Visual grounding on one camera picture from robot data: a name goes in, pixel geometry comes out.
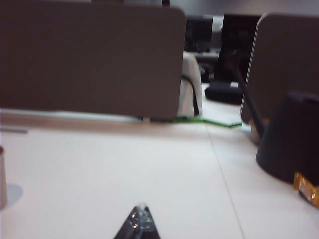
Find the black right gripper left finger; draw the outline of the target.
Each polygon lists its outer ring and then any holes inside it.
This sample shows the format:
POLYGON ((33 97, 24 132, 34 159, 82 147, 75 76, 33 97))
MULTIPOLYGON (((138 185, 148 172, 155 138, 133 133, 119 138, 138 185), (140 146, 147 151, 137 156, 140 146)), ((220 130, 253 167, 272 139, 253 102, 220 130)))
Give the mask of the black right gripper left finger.
POLYGON ((129 212, 122 226, 115 235, 115 239, 141 239, 141 218, 143 215, 143 204, 136 204, 129 212))

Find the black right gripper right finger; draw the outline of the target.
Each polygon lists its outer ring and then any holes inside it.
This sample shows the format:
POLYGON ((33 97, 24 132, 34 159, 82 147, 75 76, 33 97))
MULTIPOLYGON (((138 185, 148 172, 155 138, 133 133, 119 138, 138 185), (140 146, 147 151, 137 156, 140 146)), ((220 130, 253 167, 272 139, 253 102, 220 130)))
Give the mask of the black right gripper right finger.
POLYGON ((136 205, 134 217, 135 239, 159 239, 159 233, 148 205, 144 202, 136 205))

